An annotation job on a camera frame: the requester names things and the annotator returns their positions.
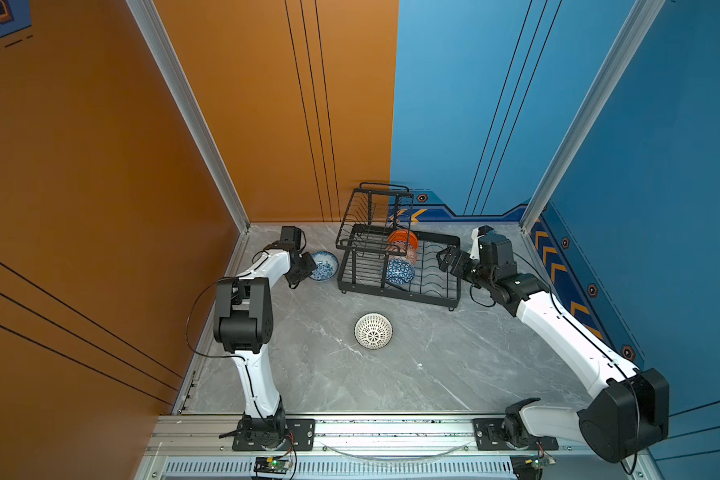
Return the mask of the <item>blue white floral bowl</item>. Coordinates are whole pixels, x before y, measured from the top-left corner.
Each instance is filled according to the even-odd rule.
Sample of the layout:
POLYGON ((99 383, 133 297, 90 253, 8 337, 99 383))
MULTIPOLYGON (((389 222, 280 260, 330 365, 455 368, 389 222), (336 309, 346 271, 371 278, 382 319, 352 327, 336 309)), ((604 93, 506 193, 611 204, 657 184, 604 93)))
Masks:
POLYGON ((329 251, 316 251, 312 254, 316 268, 310 274, 315 281, 327 281, 332 279, 339 269, 337 257, 329 251))

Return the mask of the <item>dark blue geometric bowl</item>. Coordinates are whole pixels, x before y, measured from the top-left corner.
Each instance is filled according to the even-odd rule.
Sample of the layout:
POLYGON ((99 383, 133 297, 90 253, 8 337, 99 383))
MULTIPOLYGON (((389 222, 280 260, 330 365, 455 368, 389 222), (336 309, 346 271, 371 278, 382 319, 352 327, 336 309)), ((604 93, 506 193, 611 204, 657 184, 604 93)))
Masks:
POLYGON ((385 280, 393 285, 409 284, 415 277, 415 268, 407 260, 390 257, 387 262, 385 280))

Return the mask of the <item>orange plastic bowl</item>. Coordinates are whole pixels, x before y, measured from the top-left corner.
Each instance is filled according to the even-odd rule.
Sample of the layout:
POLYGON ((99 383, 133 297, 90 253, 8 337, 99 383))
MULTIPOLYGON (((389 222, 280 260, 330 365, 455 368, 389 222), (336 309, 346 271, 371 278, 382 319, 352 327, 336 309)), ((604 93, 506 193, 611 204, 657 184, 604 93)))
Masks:
POLYGON ((388 242, 390 244, 396 244, 397 242, 404 242, 409 245, 411 249, 417 250, 419 246, 418 237, 416 234, 407 229, 397 229, 388 236, 388 242))

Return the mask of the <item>black wire dish rack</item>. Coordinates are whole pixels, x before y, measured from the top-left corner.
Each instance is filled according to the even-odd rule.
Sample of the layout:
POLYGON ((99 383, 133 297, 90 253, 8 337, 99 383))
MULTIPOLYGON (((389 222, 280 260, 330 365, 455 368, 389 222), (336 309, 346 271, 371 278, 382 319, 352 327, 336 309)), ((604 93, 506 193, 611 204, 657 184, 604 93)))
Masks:
POLYGON ((458 237, 413 229, 413 192, 362 182, 349 199, 336 248, 343 253, 339 290, 445 307, 461 299, 461 281, 439 268, 439 254, 458 237))

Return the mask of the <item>white red lattice bowl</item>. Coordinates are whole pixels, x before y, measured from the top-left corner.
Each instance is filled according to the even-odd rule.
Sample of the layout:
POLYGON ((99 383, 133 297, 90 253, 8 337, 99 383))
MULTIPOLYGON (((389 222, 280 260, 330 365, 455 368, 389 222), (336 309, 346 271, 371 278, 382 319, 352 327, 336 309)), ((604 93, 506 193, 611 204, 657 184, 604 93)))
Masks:
POLYGON ((354 327, 357 342, 369 350, 387 346, 393 337, 391 322, 379 313, 368 313, 360 317, 354 327))

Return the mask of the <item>red patterned bowl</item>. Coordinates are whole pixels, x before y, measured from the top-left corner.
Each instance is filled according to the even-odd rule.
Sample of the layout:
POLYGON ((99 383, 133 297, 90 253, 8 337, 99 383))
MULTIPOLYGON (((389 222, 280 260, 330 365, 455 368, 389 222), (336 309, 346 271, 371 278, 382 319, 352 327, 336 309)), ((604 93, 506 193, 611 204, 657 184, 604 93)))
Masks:
POLYGON ((391 259, 404 260, 411 265, 415 265, 418 261, 417 250, 413 250, 404 242, 390 244, 387 247, 391 259))

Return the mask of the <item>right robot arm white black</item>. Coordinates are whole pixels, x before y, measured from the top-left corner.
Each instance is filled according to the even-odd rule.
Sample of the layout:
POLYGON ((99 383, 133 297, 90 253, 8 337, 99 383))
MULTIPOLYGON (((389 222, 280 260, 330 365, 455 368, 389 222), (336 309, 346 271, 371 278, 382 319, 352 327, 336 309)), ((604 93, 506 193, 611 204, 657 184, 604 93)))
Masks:
POLYGON ((511 242, 494 229, 475 229, 471 250, 437 254, 441 271, 485 289, 495 304, 529 326, 562 358, 592 400, 581 409, 544 406, 537 398, 505 410, 496 437, 521 450, 543 437, 586 444, 602 460, 633 475, 641 451, 669 435, 670 385, 656 369, 620 356, 559 306, 550 285, 521 273, 511 242))

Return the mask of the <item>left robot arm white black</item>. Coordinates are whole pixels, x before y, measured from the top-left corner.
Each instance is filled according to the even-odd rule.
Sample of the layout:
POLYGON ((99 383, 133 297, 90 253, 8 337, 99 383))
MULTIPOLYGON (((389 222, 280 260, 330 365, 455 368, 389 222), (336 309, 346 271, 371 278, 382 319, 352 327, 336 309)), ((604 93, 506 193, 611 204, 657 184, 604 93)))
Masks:
POLYGON ((244 448, 296 450, 273 379, 268 344, 274 333, 272 287, 285 279, 295 289, 317 269, 306 246, 302 229, 284 226, 279 239, 266 245, 248 269, 220 277, 201 291, 215 292, 213 338, 225 351, 220 358, 234 361, 245 398, 241 420, 224 436, 240 440, 244 448))

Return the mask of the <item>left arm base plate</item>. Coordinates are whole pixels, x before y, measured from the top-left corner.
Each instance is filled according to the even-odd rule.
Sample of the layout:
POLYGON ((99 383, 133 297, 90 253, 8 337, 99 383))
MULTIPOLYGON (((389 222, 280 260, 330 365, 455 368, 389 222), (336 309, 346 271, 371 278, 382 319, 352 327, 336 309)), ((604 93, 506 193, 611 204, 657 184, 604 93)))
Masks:
POLYGON ((232 449, 238 452, 311 451, 316 422, 311 418, 262 420, 245 416, 237 425, 232 449))

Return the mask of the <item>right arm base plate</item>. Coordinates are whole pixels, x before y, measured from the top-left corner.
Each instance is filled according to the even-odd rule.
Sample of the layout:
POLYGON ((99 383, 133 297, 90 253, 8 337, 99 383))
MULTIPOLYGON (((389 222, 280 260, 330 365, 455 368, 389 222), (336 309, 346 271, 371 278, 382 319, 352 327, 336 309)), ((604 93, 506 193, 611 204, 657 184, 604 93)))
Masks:
POLYGON ((559 449, 556 438, 533 436, 515 418, 476 418, 472 420, 472 426, 477 448, 480 451, 559 449))

